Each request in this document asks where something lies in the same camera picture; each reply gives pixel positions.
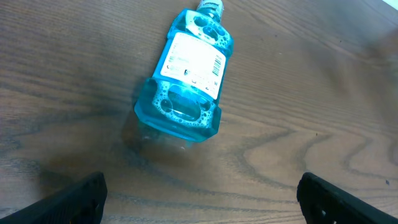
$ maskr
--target mouthwash bottle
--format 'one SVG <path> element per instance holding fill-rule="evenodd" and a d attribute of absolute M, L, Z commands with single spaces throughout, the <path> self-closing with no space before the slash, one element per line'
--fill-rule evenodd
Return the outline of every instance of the mouthwash bottle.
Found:
<path fill-rule="evenodd" d="M 141 122 L 189 141 L 218 132 L 218 107 L 234 40 L 221 26 L 221 0 L 201 0 L 173 21 L 152 78 L 134 107 Z"/>

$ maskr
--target table surface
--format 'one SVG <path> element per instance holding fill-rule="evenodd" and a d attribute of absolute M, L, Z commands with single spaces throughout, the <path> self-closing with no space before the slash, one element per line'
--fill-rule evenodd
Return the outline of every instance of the table surface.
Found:
<path fill-rule="evenodd" d="M 103 223 L 305 223 L 305 171 L 398 217 L 397 11 L 225 1 L 236 45 L 219 133 L 145 142 L 132 103 L 171 22 L 197 4 L 2 1 L 0 216 L 100 170 Z"/>

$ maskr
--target blue liquid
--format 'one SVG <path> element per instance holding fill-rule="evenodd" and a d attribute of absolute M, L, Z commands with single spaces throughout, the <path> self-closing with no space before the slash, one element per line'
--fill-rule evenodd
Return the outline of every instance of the blue liquid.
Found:
<path fill-rule="evenodd" d="M 221 120 L 218 103 L 234 45 L 231 35 L 221 27 L 220 19 L 211 9 L 202 9 L 199 12 L 184 9 L 173 21 L 155 72 L 152 78 L 146 80 L 134 107 L 141 122 L 165 133 L 195 142 L 202 142 L 218 132 Z M 178 32 L 192 35 L 211 44 L 226 57 L 223 79 L 216 100 L 194 86 L 160 74 L 172 41 Z"/>

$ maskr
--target bottle bottom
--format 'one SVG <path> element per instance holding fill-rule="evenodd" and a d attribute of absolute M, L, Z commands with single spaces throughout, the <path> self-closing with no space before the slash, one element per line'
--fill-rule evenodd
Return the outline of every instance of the bottle bottom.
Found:
<path fill-rule="evenodd" d="M 134 107 L 141 122 L 160 131 L 202 142 L 218 132 L 221 109 L 195 87 L 149 78 Z"/>

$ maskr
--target bottle cap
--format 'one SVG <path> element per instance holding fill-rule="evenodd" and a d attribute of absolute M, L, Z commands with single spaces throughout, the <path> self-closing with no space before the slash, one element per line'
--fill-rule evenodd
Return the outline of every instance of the bottle cap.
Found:
<path fill-rule="evenodd" d="M 214 10 L 221 19 L 224 11 L 222 0 L 201 0 L 197 10 L 205 8 Z"/>

